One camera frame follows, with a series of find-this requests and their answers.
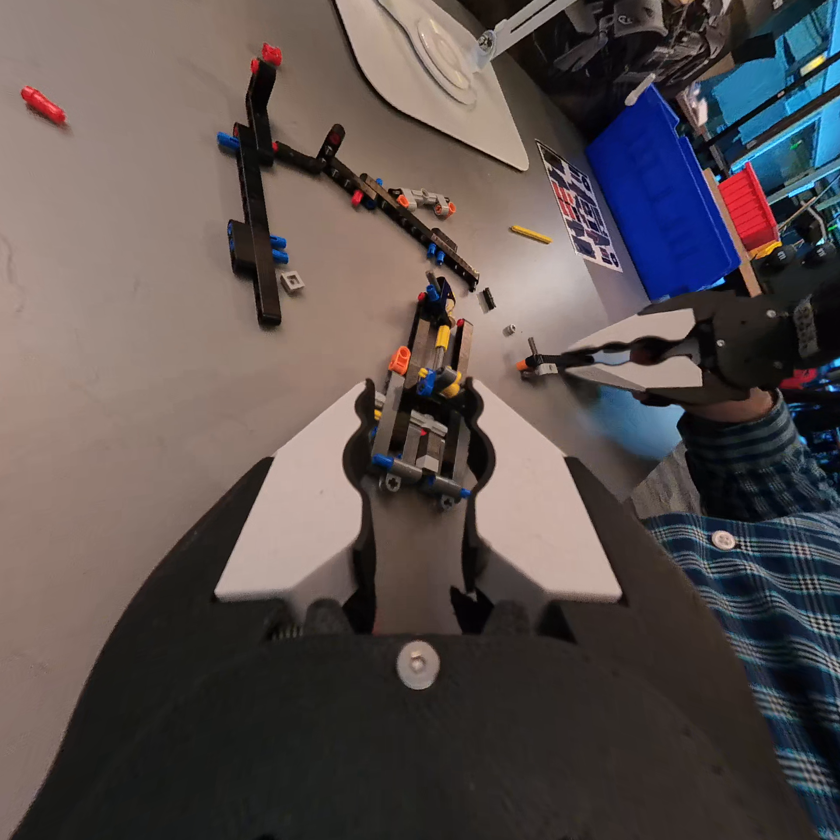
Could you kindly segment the blue plastic bin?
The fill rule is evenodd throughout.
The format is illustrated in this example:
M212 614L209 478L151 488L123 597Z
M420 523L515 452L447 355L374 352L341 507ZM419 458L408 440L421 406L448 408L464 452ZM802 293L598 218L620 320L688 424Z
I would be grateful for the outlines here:
M707 289L741 264L678 121L650 86L585 149L651 301Z

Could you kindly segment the grey lego connector assembly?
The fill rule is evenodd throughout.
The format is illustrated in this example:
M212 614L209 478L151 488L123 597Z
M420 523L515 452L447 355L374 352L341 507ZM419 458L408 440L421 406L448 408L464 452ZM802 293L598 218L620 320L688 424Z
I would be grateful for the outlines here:
M414 213L420 207L432 209L435 216L446 219L456 213L456 205L447 196L439 192L429 192L424 188L391 188L388 193L396 200L398 205L410 213Z

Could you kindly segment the lego sticker sheet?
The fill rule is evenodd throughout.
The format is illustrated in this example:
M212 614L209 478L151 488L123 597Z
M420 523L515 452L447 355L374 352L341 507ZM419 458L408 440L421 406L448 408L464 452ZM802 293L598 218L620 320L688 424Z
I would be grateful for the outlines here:
M535 144L574 251L593 264L623 272L592 178L545 143Z

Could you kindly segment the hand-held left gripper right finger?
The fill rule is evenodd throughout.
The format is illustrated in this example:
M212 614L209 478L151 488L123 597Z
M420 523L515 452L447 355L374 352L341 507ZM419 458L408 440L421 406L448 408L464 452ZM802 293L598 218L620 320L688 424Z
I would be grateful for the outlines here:
M476 378L467 381L463 577L490 602L613 604L622 588L562 449Z

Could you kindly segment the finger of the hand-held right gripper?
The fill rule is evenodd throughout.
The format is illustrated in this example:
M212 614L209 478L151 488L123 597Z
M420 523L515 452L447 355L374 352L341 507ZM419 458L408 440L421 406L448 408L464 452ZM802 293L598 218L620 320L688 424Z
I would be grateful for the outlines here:
M566 374L584 381L630 392L690 389L703 386L702 370L687 356L674 356L656 364L595 363L570 367Z
M696 327L692 308L634 314L572 344L563 354L564 363L584 363L601 352L615 352L640 345L653 362L691 355L685 341Z

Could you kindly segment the person's right hand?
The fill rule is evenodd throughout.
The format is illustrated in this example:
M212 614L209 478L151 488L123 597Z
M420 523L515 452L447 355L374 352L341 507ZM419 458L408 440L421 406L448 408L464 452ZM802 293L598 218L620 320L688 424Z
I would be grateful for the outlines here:
M752 388L749 395L738 401L726 401L709 405L687 405L685 411L694 417L717 424L748 424L766 417L777 403L775 391Z

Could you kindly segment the white book stand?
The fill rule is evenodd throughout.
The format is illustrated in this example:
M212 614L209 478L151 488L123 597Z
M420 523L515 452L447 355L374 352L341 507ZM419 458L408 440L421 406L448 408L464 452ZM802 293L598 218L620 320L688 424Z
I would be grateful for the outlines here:
M610 31L587 2L529 2L480 36L428 1L336 1L366 80L399 112L511 168L529 156L492 62L552 18L581 33Z

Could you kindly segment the red plastic bin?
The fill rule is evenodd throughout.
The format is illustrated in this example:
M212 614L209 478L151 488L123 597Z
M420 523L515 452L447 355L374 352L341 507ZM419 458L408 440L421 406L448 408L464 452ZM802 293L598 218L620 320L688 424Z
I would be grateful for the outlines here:
M718 184L743 247L752 259L781 244L779 227L752 163Z

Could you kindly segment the black lego gear rack assembly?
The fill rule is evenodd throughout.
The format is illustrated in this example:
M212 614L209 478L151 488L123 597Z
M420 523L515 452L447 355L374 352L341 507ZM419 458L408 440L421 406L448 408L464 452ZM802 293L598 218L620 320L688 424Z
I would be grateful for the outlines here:
M558 365L538 352L535 339L528 337L530 356L516 363L516 370L524 381L535 380L546 375L557 375Z

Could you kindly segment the black lego chassis build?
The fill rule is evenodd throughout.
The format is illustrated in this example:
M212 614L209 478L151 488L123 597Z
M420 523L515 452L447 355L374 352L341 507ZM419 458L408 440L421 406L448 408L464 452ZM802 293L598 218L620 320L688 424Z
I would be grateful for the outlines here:
M370 472L379 488L415 488L444 510L470 497L470 431L464 399L473 324L455 314L443 276L426 273L406 342L392 354L375 395Z

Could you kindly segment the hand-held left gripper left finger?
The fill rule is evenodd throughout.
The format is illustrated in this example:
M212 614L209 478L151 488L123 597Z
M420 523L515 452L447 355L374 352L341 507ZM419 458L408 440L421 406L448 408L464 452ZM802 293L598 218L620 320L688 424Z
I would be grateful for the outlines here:
M364 502L348 445L372 420L370 380L352 386L273 455L215 587L220 602L346 602Z

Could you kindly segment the black lego side beam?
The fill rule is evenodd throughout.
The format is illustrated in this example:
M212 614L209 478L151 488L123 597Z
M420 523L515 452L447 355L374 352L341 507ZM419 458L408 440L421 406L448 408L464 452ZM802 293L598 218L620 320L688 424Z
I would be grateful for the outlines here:
M367 174L357 175L342 163L337 153L344 140L345 131L335 123L327 132L317 161L323 163L322 172L351 199L353 207L364 207L370 211L382 212L400 229L408 233L425 247L429 258L437 265L446 266L460 277L470 292L475 292L480 282L480 273L458 252L457 244L438 227L428 227L407 207L399 203L382 184Z
M263 171L281 159L311 174L322 172L323 163L274 141L268 102L277 80L277 70L260 56L250 62L250 80L245 96L247 123L235 123L231 133L217 133L217 146L231 154L237 165L244 220L227 223L227 244L232 270L251 281L258 323L266 329L281 324L276 255L287 257L285 246L270 233Z

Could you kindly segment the person's plaid shirt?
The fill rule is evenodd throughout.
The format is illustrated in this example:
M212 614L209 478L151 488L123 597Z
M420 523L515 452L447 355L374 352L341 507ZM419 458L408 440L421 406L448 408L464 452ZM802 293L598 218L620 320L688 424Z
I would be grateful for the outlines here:
M644 525L715 615L820 838L839 838L838 512Z

